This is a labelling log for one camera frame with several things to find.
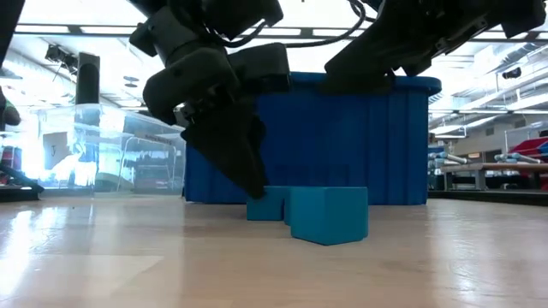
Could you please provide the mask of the black spotlight cluster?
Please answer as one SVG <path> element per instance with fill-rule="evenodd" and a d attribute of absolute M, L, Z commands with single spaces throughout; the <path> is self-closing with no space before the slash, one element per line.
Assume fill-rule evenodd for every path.
<path fill-rule="evenodd" d="M 77 74 L 78 56 L 63 50 L 60 45 L 49 44 L 45 53 L 45 59 L 59 64 L 62 68 L 66 68 L 71 74 Z"/>

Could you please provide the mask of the white container label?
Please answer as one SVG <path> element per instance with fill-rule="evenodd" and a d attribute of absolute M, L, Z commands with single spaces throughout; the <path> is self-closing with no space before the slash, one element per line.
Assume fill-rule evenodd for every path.
<path fill-rule="evenodd" d="M 149 140 L 151 142 L 156 142 L 156 143 L 165 144 L 165 145 L 171 145 L 172 144 L 172 141 L 170 139 L 166 139 L 164 137 L 161 137 L 161 136 L 158 136 L 158 135 L 155 135 L 155 134 L 143 133 L 141 135 L 141 138 Z"/>

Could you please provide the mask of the wooden workbench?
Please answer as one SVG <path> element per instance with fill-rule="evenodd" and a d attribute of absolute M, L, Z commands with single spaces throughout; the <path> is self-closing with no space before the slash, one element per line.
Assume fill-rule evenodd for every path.
<path fill-rule="evenodd" d="M 451 176 L 454 173 L 469 171 L 474 174 L 474 185 L 476 190 L 487 189 L 485 172 L 487 170 L 514 170 L 534 175 L 535 185 L 541 187 L 540 175 L 548 173 L 548 163 L 470 163 L 460 165 L 449 165 L 440 168 L 444 173 L 445 189 L 453 187 Z"/>

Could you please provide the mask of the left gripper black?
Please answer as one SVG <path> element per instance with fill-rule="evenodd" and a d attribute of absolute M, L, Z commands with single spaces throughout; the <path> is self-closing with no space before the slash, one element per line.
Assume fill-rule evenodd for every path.
<path fill-rule="evenodd" d="M 210 99 L 220 92 L 236 92 L 240 83 L 244 92 L 252 94 L 290 89 L 284 44 L 246 48 L 230 54 L 228 60 L 224 47 L 213 41 L 190 8 L 181 4 L 135 7 L 146 21 L 136 27 L 129 43 L 150 57 L 158 56 L 164 64 L 147 80 L 142 94 L 149 112 L 160 121 L 172 125 L 178 104 L 189 103 L 192 110 L 207 108 Z M 254 199 L 265 196 L 267 185 L 259 153 L 264 137 L 265 125 L 249 102 L 208 110 L 182 133 L 188 145 Z"/>

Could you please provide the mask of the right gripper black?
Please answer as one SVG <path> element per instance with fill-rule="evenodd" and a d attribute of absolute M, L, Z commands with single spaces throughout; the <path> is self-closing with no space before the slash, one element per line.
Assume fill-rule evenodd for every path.
<path fill-rule="evenodd" d="M 416 76 L 513 11 L 511 0 L 373 0 L 372 7 L 373 24 L 325 64 L 325 92 L 389 88 L 393 70 Z"/>

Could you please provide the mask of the red storage bin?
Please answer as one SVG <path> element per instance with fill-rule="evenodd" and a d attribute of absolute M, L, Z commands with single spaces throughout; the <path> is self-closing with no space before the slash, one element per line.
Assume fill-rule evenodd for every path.
<path fill-rule="evenodd" d="M 548 157 L 548 137 L 524 140 L 512 147 L 509 152 L 528 157 Z"/>

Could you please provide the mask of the white metal rack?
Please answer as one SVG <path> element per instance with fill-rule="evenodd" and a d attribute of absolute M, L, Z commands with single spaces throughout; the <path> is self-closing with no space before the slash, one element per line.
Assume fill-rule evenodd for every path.
<path fill-rule="evenodd" d="M 540 133 L 548 130 L 548 121 L 537 121 L 524 127 L 518 127 L 504 132 L 505 150 L 511 151 L 521 142 L 538 139 Z"/>

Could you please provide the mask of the clear plastic container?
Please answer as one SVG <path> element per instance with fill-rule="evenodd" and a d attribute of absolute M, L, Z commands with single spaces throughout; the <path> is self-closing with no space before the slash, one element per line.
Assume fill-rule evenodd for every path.
<path fill-rule="evenodd" d="M 38 183 L 62 193 L 179 194 L 184 187 L 186 144 L 181 128 L 139 112 L 99 104 L 79 104 L 37 113 L 43 135 L 66 132 L 71 154 L 53 169 L 44 157 L 36 167 Z M 172 141 L 142 139 L 143 133 Z"/>

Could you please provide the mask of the blue plastic bin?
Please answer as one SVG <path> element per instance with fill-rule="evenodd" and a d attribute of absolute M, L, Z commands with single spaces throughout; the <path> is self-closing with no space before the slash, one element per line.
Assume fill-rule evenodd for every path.
<path fill-rule="evenodd" d="M 367 187 L 370 204 L 427 200 L 432 77 L 395 78 L 382 94 L 323 94 L 321 73 L 292 73 L 289 92 L 257 96 L 261 156 L 272 186 Z"/>

